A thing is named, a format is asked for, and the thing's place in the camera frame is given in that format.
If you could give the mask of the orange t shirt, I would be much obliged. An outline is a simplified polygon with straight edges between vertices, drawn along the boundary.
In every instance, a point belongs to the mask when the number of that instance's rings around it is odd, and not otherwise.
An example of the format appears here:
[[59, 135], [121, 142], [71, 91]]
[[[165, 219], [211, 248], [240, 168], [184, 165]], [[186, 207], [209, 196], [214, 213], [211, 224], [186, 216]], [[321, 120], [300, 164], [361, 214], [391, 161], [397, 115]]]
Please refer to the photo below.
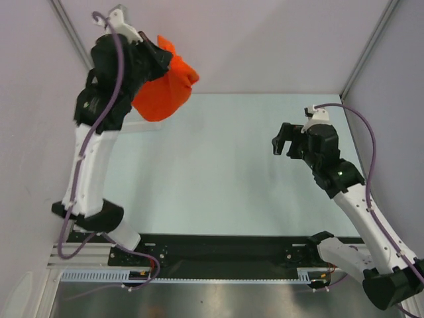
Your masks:
[[132, 101], [132, 107], [148, 122], [160, 122], [172, 116], [191, 96], [198, 73], [176, 52], [174, 44], [157, 36], [161, 49], [173, 54], [168, 72], [146, 82]]

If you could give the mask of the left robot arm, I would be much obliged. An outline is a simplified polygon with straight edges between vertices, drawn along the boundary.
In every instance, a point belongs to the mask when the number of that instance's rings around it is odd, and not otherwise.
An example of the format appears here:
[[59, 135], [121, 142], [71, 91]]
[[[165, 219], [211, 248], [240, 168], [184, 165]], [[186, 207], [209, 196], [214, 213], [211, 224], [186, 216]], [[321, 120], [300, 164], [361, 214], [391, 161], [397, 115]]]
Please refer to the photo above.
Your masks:
[[143, 32], [139, 35], [139, 41], [130, 41], [106, 34], [91, 49], [94, 67], [76, 100], [76, 148], [68, 188], [52, 204], [53, 214], [123, 246], [123, 258], [132, 265], [144, 261], [146, 249], [140, 234], [124, 220], [124, 209], [104, 199], [105, 177], [133, 99], [145, 83], [168, 72], [173, 57]]

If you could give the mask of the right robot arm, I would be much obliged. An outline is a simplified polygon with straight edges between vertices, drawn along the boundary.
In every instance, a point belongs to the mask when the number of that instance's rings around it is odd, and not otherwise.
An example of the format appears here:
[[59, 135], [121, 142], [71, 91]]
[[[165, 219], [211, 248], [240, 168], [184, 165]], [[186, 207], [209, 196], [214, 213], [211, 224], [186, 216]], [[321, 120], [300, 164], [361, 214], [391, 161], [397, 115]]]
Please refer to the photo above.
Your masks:
[[[361, 283], [368, 299], [380, 310], [422, 292], [423, 282], [417, 276], [423, 273], [423, 261], [401, 244], [385, 220], [375, 220], [380, 210], [367, 206], [365, 180], [352, 162], [341, 158], [334, 126], [318, 124], [305, 129], [283, 123], [272, 139], [273, 153], [280, 155], [286, 142], [291, 144], [288, 157], [307, 164], [316, 184], [342, 209], [369, 251], [361, 254], [323, 231], [307, 239], [307, 261], [314, 266], [327, 262], [346, 272]], [[400, 244], [398, 249], [394, 242]]]

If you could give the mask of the white plastic mesh basket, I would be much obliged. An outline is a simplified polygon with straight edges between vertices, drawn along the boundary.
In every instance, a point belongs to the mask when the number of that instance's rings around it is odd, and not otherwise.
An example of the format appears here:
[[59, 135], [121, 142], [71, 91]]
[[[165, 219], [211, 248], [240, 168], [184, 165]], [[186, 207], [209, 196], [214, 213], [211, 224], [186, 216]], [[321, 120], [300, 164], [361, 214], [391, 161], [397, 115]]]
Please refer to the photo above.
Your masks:
[[162, 128], [162, 122], [130, 121], [123, 123], [121, 133], [140, 133], [146, 131], [158, 131]]

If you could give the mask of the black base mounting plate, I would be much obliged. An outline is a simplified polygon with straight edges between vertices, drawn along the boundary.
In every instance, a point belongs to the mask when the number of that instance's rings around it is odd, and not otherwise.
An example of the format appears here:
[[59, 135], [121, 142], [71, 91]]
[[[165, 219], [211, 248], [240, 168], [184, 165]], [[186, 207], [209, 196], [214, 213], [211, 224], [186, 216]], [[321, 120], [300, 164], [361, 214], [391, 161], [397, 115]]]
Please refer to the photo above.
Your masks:
[[302, 268], [327, 279], [336, 268], [319, 260], [307, 237], [143, 235], [142, 252], [160, 263], [160, 278], [201, 280], [279, 280]]

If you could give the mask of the left aluminium corner post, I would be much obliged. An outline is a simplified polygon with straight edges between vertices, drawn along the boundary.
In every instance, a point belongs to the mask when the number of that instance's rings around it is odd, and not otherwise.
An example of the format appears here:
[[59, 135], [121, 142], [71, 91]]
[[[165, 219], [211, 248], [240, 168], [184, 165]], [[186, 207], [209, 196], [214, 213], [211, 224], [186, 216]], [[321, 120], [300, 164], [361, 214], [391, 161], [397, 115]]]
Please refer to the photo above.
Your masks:
[[77, 30], [71, 21], [67, 11], [65, 10], [62, 2], [60, 0], [47, 0], [49, 5], [51, 6], [53, 13], [61, 24], [66, 36], [70, 40], [72, 47], [74, 48], [78, 58], [82, 62], [84, 68], [89, 71], [92, 69], [92, 61], [89, 56], [83, 42], [77, 33]]

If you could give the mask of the aluminium corner post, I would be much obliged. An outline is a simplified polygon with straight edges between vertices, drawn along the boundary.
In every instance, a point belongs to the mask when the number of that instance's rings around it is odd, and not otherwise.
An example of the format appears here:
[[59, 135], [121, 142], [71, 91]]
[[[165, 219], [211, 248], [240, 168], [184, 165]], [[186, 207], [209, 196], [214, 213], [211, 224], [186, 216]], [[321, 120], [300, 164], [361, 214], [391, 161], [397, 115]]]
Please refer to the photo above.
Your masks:
[[89, 56], [83, 42], [77, 33], [77, 30], [71, 21], [67, 11], [65, 10], [62, 2], [60, 0], [47, 0], [49, 5], [51, 6], [53, 13], [61, 24], [66, 36], [70, 40], [72, 47], [74, 48], [78, 58], [82, 62], [84, 68], [89, 71], [92, 69], [92, 61]]
[[380, 41], [382, 35], [384, 34], [385, 30], [387, 29], [395, 11], [399, 7], [399, 4], [401, 3], [400, 0], [390, 0], [388, 1], [387, 5], [385, 6], [380, 18], [378, 19], [378, 22], [376, 23], [376, 26], [374, 27], [374, 30], [372, 31], [369, 39], [366, 42], [366, 45], [362, 52], [360, 53], [360, 56], [355, 63], [350, 75], [348, 76], [341, 93], [339, 94], [339, 97], [342, 101], [342, 103], [345, 102], [345, 99], [348, 97], [348, 94], [350, 90], [352, 89], [353, 85], [355, 84], [356, 80], [360, 76], [360, 73], [364, 69], [367, 61], [371, 57], [374, 49], [376, 48], [378, 42]]

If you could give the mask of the right aluminium corner post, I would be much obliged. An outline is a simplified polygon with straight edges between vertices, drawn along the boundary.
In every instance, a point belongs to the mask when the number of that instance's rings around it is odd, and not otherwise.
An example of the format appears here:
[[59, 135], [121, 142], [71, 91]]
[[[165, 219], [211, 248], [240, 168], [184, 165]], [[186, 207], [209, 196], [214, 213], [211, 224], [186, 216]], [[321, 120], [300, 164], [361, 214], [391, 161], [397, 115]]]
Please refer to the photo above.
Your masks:
[[388, 1], [387, 5], [385, 6], [380, 18], [378, 19], [378, 22], [376, 23], [376, 26], [374, 27], [374, 30], [372, 31], [369, 39], [366, 42], [366, 45], [362, 52], [360, 53], [360, 56], [355, 63], [350, 75], [348, 76], [341, 93], [339, 94], [339, 97], [342, 101], [342, 103], [345, 102], [345, 99], [348, 97], [348, 94], [350, 90], [352, 89], [353, 85], [355, 84], [356, 80], [360, 76], [360, 73], [364, 69], [367, 61], [371, 57], [374, 49], [376, 48], [378, 42], [380, 41], [382, 35], [384, 34], [385, 30], [387, 29], [395, 11], [399, 7], [399, 4], [401, 3], [400, 0], [390, 0]]

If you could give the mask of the aluminium extrusion rail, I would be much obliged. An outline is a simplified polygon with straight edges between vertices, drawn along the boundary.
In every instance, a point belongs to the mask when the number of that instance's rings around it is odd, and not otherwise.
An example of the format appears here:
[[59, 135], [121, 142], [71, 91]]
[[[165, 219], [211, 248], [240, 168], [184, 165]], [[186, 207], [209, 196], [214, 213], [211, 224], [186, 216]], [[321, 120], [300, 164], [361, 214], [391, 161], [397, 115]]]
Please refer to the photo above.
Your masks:
[[77, 255], [71, 259], [59, 257], [57, 245], [55, 244], [47, 262], [47, 268], [53, 269], [85, 269], [108, 267], [109, 243], [87, 243]]

